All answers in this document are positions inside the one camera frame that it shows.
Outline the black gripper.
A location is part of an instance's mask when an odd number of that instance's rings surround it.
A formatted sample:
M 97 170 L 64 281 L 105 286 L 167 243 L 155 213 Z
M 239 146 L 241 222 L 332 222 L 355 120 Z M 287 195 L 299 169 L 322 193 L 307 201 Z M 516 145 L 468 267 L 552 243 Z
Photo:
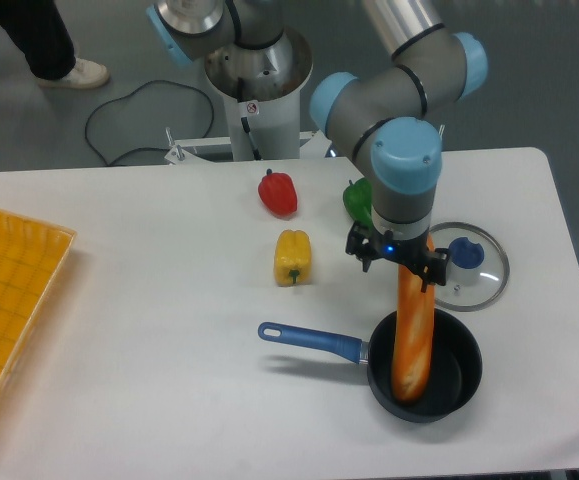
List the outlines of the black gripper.
M 429 250 L 427 246 L 429 229 L 415 238 L 398 240 L 392 231 L 380 233 L 375 227 L 367 228 L 354 221 L 346 239 L 345 253 L 354 256 L 367 273 L 371 263 L 379 259 L 407 266 L 421 279 L 422 293 L 429 286 L 445 286 L 451 258 L 448 249 Z

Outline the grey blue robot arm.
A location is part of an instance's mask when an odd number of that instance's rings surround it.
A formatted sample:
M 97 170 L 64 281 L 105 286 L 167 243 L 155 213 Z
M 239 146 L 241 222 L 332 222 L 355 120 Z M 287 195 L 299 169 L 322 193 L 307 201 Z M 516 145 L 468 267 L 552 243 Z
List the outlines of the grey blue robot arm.
M 425 117 L 477 90 L 488 74 L 481 43 L 446 30 L 428 1 L 363 5 L 391 66 L 368 80 L 339 72 L 314 90 L 317 128 L 371 186 L 371 223 L 355 224 L 346 250 L 364 266 L 386 259 L 424 286 L 446 281 L 450 254 L 427 243 L 442 140 Z M 201 61 L 223 100 L 235 160 L 294 158 L 299 94 L 310 47 L 276 1 L 158 1 L 147 15 L 175 61 Z

